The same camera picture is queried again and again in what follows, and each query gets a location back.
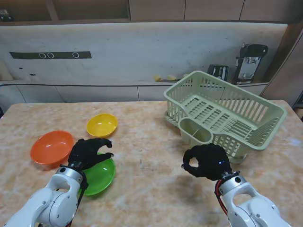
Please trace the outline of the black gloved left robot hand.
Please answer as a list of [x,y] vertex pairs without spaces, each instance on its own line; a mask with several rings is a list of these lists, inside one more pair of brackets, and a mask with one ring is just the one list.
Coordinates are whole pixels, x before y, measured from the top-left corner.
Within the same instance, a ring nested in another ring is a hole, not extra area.
[[98,163],[111,159],[114,156],[112,153],[98,154],[98,150],[103,146],[112,148],[112,142],[100,138],[78,140],[69,155],[68,166],[79,170],[86,170]]

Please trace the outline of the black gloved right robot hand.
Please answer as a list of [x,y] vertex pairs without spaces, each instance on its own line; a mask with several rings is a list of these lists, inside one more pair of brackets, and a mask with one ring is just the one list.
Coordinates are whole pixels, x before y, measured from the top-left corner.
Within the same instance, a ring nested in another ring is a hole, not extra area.
[[212,181],[221,179],[224,173],[232,174],[224,148],[213,143],[196,145],[186,150],[181,166],[195,177],[205,177]]

